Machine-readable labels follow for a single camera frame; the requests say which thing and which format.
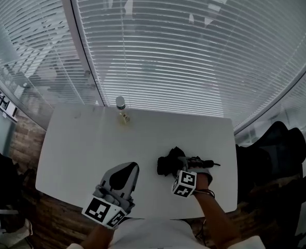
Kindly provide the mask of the white window blinds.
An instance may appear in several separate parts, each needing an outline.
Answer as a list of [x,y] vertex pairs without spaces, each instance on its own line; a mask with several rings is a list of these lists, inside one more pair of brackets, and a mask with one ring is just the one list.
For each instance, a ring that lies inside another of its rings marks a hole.
[[235,143],[244,146],[253,144],[277,121],[288,129],[300,129],[306,136],[306,73],[273,106],[238,131]]
[[0,88],[43,128],[61,103],[100,105],[62,0],[0,0]]
[[[93,55],[92,24],[76,0],[88,55]],[[306,66],[306,0],[205,0],[212,91],[234,128],[259,115],[300,76]]]

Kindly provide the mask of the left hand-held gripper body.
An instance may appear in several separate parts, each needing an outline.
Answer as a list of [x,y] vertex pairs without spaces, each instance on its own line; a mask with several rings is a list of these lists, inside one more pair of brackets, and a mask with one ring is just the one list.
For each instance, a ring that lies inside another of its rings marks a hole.
[[107,229],[117,229],[134,206],[131,196],[125,199],[123,194],[98,186],[86,200],[81,213]]

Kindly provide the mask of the black wrist band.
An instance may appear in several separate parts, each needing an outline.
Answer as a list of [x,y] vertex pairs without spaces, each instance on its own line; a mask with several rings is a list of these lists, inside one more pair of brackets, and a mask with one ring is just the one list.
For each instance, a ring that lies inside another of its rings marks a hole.
[[209,196],[215,198],[214,192],[209,190],[209,189],[194,190],[192,194],[194,195],[194,194],[198,194],[198,193],[206,194],[206,195],[209,195]]

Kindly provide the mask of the black office chair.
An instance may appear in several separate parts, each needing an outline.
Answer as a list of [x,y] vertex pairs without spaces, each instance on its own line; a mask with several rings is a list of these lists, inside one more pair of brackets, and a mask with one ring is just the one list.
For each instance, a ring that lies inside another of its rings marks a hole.
[[254,144],[236,145],[238,203],[252,189],[298,173],[306,159],[306,141],[298,128],[277,121]]
[[0,215],[22,214],[24,182],[34,170],[19,173],[18,168],[17,163],[0,152]]

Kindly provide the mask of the person's white shirt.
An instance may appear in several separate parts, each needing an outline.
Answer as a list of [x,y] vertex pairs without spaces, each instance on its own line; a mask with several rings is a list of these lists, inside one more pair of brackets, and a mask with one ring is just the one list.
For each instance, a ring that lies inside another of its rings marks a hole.
[[[127,219],[114,230],[108,249],[210,249],[183,220]],[[67,249],[83,249],[72,243]]]

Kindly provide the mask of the clear plastic bottle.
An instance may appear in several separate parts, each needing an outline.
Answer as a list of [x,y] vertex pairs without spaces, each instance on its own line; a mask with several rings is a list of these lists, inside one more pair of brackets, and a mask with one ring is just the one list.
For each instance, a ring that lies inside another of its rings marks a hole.
[[119,121],[123,125],[127,125],[130,122],[130,116],[127,111],[127,106],[125,103],[125,99],[122,96],[116,97],[116,108],[119,114]]

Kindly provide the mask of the black stair railing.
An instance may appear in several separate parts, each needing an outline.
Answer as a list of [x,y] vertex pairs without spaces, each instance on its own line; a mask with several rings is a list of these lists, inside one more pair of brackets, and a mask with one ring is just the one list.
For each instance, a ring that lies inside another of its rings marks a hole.
[[4,118],[9,118],[13,122],[17,122],[16,114],[18,108],[14,103],[0,90],[0,111]]

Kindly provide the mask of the person's left forearm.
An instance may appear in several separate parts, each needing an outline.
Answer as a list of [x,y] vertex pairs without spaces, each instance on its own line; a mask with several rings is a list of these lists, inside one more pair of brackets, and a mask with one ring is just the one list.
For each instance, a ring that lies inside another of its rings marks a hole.
[[114,230],[97,225],[83,240],[80,246],[83,249],[108,249],[114,236]]

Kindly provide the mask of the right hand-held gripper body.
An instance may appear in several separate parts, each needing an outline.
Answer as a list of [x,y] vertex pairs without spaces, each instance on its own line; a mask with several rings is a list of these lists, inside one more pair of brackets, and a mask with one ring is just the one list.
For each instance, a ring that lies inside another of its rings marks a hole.
[[179,171],[172,186],[174,195],[188,198],[194,190],[209,189],[213,177],[211,173],[196,173],[194,171]]

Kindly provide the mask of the white table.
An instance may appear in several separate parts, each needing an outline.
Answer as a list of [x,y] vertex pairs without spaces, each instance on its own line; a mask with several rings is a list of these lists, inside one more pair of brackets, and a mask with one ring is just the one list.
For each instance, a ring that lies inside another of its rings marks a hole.
[[173,178],[157,174],[158,158],[178,147],[187,157],[215,162],[210,189],[225,212],[236,210],[237,156],[230,119],[145,110],[129,114],[130,122],[122,125],[115,108],[57,105],[40,153],[36,189],[83,207],[107,170],[136,162],[140,173],[131,217],[202,217],[194,197],[174,195]]

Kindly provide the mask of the person's right forearm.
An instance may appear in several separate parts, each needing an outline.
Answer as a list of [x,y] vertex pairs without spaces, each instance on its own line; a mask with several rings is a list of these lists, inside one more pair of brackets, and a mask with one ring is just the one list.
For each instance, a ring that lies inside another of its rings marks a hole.
[[241,242],[241,234],[215,198],[208,194],[208,186],[206,174],[198,173],[193,195],[204,213],[207,230],[217,249],[228,249]]

